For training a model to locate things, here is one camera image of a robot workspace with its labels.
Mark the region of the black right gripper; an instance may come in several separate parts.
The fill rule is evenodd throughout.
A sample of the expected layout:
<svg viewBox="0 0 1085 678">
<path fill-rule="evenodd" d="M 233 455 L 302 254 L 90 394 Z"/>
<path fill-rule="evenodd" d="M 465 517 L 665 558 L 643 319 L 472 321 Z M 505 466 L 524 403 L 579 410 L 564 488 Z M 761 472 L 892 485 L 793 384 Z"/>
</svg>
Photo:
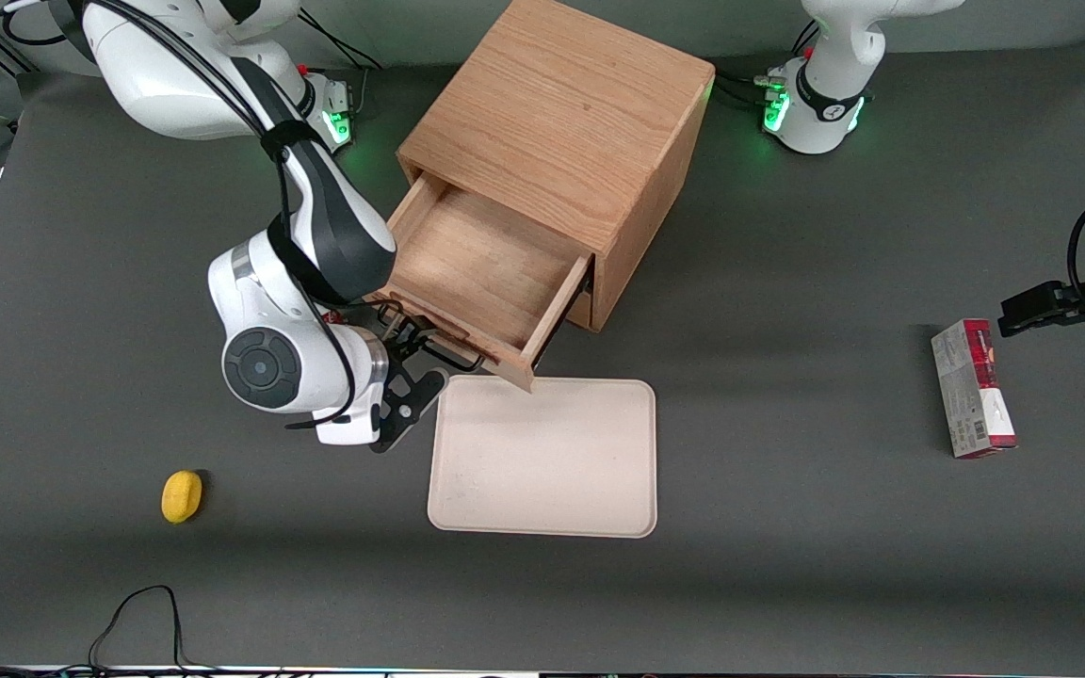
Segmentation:
<svg viewBox="0 0 1085 678">
<path fill-rule="evenodd" d="M 382 342 L 388 364 L 373 404 L 373 428 L 376 439 L 370 449 L 383 455 L 396 446 L 422 415 L 438 402 L 457 370 L 449 361 L 451 351 L 438 347 L 433 338 L 433 322 L 422 315 L 382 314 Z"/>
</svg>

